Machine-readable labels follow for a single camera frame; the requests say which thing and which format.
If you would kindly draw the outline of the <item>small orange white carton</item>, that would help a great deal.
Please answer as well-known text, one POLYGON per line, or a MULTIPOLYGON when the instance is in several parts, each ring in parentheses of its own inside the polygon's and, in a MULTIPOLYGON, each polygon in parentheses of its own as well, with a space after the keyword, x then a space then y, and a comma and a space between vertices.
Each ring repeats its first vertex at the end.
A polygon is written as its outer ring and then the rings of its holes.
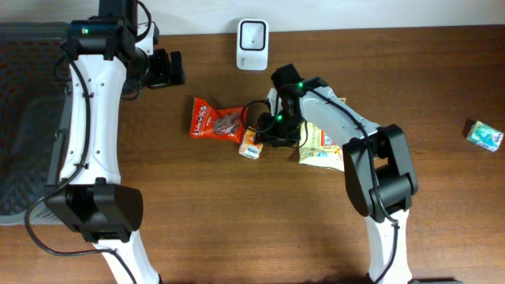
POLYGON ((256 142, 256 133, 252 130, 246 130, 238 153, 246 158, 258 159, 262 149, 263 145, 256 142))

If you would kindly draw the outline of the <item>pale yellow snack bag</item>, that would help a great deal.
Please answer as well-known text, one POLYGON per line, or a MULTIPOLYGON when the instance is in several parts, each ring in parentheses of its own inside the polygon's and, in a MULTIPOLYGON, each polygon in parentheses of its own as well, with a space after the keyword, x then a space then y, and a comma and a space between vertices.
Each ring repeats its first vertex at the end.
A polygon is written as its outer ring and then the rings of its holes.
POLYGON ((311 122, 301 126, 299 163, 331 170, 344 171, 341 148, 311 122))

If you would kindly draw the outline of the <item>orange snack bag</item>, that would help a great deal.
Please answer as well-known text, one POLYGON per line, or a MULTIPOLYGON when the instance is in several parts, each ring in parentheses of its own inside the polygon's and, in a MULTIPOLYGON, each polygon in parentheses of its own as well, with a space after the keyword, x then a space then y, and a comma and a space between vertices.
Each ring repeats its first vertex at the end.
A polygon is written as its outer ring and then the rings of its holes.
POLYGON ((242 142, 245 134, 241 115, 243 106, 215 109, 206 100, 193 100, 193 113, 189 135, 193 139, 229 140, 242 142))

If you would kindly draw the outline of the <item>teal tissue pack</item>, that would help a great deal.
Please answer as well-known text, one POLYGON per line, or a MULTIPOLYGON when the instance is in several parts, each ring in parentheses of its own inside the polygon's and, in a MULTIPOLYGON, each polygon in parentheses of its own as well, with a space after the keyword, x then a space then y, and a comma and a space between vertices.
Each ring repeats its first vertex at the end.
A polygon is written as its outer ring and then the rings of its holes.
POLYGON ((504 133, 481 121, 476 121, 466 136, 466 139, 488 151, 497 151, 504 138, 504 133))

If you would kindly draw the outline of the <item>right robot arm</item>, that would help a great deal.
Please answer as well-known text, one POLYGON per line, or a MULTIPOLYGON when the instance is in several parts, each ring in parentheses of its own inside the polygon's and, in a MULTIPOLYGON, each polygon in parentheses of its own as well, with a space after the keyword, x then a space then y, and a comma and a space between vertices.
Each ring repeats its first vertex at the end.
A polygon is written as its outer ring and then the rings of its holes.
POLYGON ((260 115, 257 140, 294 148, 303 140, 303 123, 322 129, 342 151, 346 194, 365 218, 368 279, 411 283, 406 221, 418 181, 405 133, 396 124, 383 127, 359 115, 321 77, 304 79, 292 64, 277 68, 271 81, 270 110, 260 115))

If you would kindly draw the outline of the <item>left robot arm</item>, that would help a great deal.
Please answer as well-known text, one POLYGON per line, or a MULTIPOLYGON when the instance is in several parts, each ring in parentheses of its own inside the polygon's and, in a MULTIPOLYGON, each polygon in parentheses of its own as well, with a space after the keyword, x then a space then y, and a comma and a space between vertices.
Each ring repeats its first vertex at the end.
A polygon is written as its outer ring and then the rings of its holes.
POLYGON ((139 1, 102 1, 95 16, 69 25, 62 44, 72 83, 69 136, 58 181, 43 198, 119 283, 161 282, 140 236, 142 195, 122 184, 119 105, 144 88, 185 83, 181 54, 158 48, 156 24, 138 21, 142 10, 139 1))

